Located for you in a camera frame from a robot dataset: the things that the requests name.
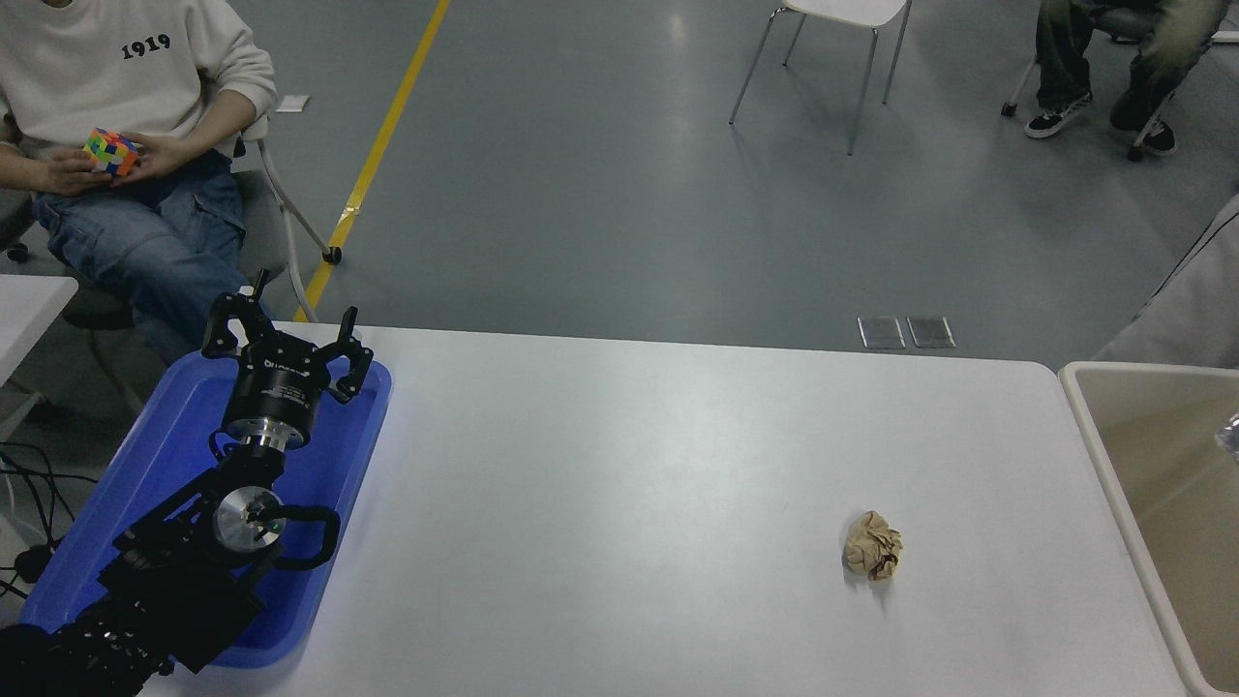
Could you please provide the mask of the person's left hand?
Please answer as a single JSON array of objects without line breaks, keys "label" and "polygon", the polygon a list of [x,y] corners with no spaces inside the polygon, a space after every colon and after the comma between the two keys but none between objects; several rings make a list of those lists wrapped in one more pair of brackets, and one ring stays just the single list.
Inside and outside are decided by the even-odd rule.
[{"label": "person's left hand", "polygon": [[136,184],[146,178],[164,178],[213,147],[199,141],[199,137],[147,136],[139,132],[121,132],[121,136],[135,144],[140,155],[128,175],[112,178],[112,187]]}]

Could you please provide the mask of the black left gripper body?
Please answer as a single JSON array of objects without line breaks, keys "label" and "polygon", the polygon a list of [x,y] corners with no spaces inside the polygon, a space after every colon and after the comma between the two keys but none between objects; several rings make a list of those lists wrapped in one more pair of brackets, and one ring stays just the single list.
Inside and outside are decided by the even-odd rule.
[{"label": "black left gripper body", "polygon": [[306,340],[261,340],[242,348],[234,387],[225,407],[225,428],[260,418],[292,430],[313,428],[318,400],[330,383],[318,347]]}]

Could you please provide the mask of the person's right hand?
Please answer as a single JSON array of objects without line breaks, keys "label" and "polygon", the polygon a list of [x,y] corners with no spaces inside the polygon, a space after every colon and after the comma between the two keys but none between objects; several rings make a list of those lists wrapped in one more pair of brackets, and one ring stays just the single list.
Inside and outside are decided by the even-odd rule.
[{"label": "person's right hand", "polygon": [[105,184],[112,184],[112,175],[95,170],[94,160],[84,150],[59,147],[45,162],[45,193],[81,196]]}]

